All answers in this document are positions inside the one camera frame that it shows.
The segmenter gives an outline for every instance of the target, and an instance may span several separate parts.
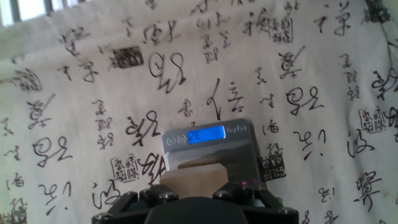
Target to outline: digital scale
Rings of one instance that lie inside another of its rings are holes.
[[[220,163],[229,182],[261,189],[259,153],[251,124],[246,119],[167,131],[162,136],[166,169]]]

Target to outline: white cloth backdrop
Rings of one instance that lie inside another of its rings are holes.
[[[366,9],[97,0],[0,30],[1,223],[90,223],[218,118],[252,121],[302,223],[397,223],[398,36]]]

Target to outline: blue lcd screen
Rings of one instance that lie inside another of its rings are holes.
[[[205,128],[188,132],[188,141],[190,144],[223,138],[225,138],[225,130],[223,126]]]

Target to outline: scale button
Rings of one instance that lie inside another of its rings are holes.
[[[236,129],[238,129],[238,131],[241,132],[241,131],[245,131],[246,127],[238,125],[238,127],[236,127]]]
[[[228,134],[234,134],[236,132],[236,130],[235,130],[235,128],[228,127],[228,128],[226,128],[226,132]]]
[[[185,137],[185,135],[183,135],[183,134],[177,137],[178,143],[182,144],[182,143],[185,143],[186,141],[187,141],[187,137]]]
[[[175,144],[175,138],[169,137],[169,138],[166,140],[166,144],[168,144],[169,146]]]

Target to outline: light brown block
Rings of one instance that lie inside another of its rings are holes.
[[[224,184],[228,183],[228,175],[221,164],[189,167],[167,171],[160,178],[160,184],[168,186],[181,198],[208,197]]]

